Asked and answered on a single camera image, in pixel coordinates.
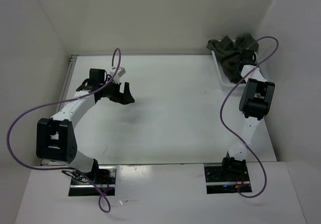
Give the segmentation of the olive green shorts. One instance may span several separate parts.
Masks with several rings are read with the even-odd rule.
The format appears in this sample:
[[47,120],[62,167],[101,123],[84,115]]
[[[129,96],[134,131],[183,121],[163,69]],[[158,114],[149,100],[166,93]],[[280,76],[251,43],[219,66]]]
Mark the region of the olive green shorts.
[[240,75],[240,62],[244,50],[249,49],[253,52],[258,51],[259,44],[250,33],[238,36],[233,41],[229,36],[221,40],[211,39],[206,48],[215,53],[217,61],[221,64],[224,74],[230,82],[238,83],[242,76]]

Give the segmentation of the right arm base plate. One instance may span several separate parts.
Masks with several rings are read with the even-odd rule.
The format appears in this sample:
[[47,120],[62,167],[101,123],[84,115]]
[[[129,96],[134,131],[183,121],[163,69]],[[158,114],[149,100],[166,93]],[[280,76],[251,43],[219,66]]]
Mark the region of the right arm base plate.
[[242,174],[227,176],[221,165],[204,165],[207,194],[251,193],[252,188],[247,168]]

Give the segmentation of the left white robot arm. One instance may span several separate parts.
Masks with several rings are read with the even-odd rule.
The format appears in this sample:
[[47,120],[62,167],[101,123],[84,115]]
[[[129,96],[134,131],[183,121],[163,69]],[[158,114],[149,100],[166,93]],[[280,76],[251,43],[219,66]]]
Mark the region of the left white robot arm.
[[81,118],[106,97],[110,101],[127,105],[135,100],[130,93],[129,83],[122,86],[120,78],[125,69],[113,68],[110,73],[103,69],[91,68],[89,77],[76,89],[74,101],[67,103],[50,118],[41,118],[37,123],[36,155],[40,159],[56,161],[82,172],[88,183],[96,183],[102,170],[94,158],[81,153],[77,147],[74,128]]

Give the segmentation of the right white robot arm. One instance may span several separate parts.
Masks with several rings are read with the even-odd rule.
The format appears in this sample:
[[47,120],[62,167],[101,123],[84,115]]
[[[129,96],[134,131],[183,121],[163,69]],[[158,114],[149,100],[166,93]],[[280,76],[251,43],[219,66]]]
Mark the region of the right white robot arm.
[[256,55],[252,50],[241,53],[239,73],[246,82],[239,103],[239,110],[243,113],[243,127],[241,140],[233,144],[222,161],[220,175],[225,180],[232,180],[245,171],[248,148],[254,132],[260,121],[269,113],[275,84],[267,81],[257,67]]

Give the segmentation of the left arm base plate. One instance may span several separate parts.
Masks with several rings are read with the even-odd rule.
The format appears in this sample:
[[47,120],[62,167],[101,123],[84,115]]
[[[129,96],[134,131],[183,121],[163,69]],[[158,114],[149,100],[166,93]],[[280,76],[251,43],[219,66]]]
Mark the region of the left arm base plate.
[[[100,168],[101,174],[93,182],[105,196],[115,195],[116,167]],[[71,178],[68,196],[99,196],[100,194],[84,177],[75,171],[63,170],[62,173]]]

